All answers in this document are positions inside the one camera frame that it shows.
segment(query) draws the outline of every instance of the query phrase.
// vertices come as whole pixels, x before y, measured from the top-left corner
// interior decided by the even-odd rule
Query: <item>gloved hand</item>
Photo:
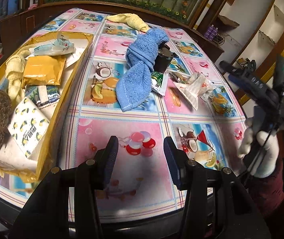
[[[253,142],[253,130],[251,128],[253,124],[253,118],[246,119],[245,121],[248,128],[244,133],[244,138],[242,144],[237,151],[237,156],[239,158],[244,158],[250,151],[251,143]],[[262,146],[268,137],[268,133],[260,131],[256,135],[256,140]],[[256,173],[253,175],[257,178],[265,178],[273,173],[276,167],[276,161],[279,154],[279,145],[276,135],[270,135],[268,141],[264,146],[266,150],[266,155],[264,160],[261,162],[260,166],[257,168]]]

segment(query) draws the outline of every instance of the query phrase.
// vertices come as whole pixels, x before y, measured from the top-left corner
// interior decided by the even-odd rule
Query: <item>black container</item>
[[[174,57],[177,58],[179,56],[175,52],[171,52],[170,47],[163,42],[158,48],[154,71],[164,73]]]

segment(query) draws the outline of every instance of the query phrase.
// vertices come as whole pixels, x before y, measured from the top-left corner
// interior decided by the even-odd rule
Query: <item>metal screw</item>
[[[94,159],[88,159],[85,163],[87,165],[94,165],[95,164],[95,160]]]
[[[187,164],[190,165],[190,166],[195,166],[195,165],[196,165],[196,161],[194,161],[194,160],[188,160],[188,161],[187,161]]]
[[[59,167],[53,167],[52,169],[51,169],[51,172],[52,173],[58,173],[60,171],[60,168]]]
[[[223,168],[223,172],[225,172],[226,174],[230,174],[232,173],[232,170],[229,169],[228,167]]]

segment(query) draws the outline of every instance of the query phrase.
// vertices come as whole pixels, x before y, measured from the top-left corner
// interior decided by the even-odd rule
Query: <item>yellow cloth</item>
[[[138,15],[133,13],[120,13],[107,16],[106,19],[116,23],[127,23],[130,27],[142,32],[147,32],[150,29]]]
[[[21,80],[26,65],[25,57],[31,54],[29,51],[30,47],[34,47],[34,45],[23,47],[6,62],[6,78],[9,80],[8,95],[12,102],[12,107],[15,107],[24,98]]]

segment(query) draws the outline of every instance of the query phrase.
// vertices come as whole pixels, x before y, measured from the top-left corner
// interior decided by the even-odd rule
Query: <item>white bottle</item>
[[[31,7],[33,5],[33,0],[30,0],[30,6],[29,7]]]

